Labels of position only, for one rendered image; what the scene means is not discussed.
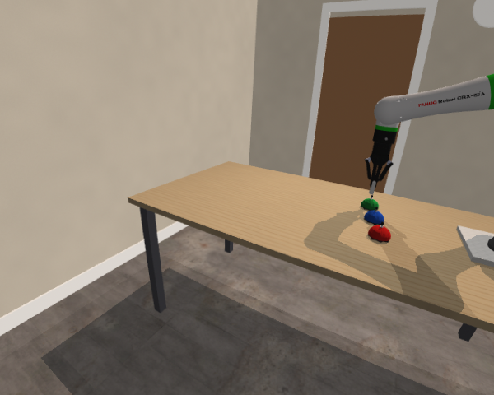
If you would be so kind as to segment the blue bell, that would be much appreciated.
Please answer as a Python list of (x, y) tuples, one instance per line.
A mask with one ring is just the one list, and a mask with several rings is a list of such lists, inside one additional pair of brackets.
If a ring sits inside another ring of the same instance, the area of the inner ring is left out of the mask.
[(378, 210), (378, 207), (375, 208), (375, 211), (368, 211), (365, 215), (364, 215), (364, 220), (367, 221), (367, 223), (371, 223), (373, 225), (381, 225), (381, 222), (383, 221), (384, 222), (384, 217), (383, 215), (377, 211)]

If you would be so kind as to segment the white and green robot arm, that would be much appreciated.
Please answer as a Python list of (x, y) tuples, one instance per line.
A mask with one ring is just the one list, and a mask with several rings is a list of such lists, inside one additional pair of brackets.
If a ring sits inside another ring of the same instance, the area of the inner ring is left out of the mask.
[(410, 119), (488, 109), (494, 109), (494, 74), (432, 91), (388, 96), (375, 106), (373, 141), (394, 144), (399, 123)]

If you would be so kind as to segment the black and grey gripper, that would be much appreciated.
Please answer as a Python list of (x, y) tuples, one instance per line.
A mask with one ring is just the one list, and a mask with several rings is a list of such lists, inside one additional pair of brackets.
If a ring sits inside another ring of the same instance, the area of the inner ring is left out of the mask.
[[(373, 193), (374, 193), (375, 187), (377, 185), (376, 182), (382, 181), (382, 179), (386, 175), (387, 171), (389, 170), (389, 167), (391, 167), (393, 165), (393, 162), (389, 160), (389, 153), (390, 153), (391, 146), (392, 146), (392, 144), (381, 144), (378, 142), (374, 142), (373, 150), (372, 150), (370, 157), (367, 159), (365, 158), (365, 162), (367, 165), (367, 174), (369, 176), (368, 179), (370, 179), (370, 192), (369, 192), (369, 194), (371, 194), (371, 195), (373, 195)], [(378, 154), (381, 154), (382, 156), (380, 156)], [(373, 163), (372, 176), (371, 176), (371, 169), (370, 169), (370, 162), (371, 161)], [(380, 175), (380, 171), (382, 169), (382, 166), (385, 163), (387, 163), (387, 165), (385, 166), (383, 172)], [(378, 169), (377, 169), (377, 166), (378, 166)], [(377, 169), (377, 171), (376, 171), (376, 169)]]

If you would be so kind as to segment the red bell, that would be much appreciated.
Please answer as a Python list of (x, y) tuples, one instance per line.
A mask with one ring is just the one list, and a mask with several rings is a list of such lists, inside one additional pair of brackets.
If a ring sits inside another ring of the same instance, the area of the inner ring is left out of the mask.
[(381, 225), (375, 225), (371, 227), (368, 231), (368, 236), (373, 240), (377, 240), (378, 242), (389, 242), (391, 238), (391, 234), (387, 228), (384, 226), (384, 222), (381, 222)]

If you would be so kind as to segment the green dome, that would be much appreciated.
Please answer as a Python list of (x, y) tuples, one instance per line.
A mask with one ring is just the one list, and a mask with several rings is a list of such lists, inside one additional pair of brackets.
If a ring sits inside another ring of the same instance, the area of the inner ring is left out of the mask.
[(361, 202), (361, 207), (363, 207), (363, 209), (366, 210), (370, 209), (368, 211), (373, 211), (373, 210), (375, 211), (375, 208), (379, 207), (379, 204), (376, 200), (372, 198), (367, 198)]

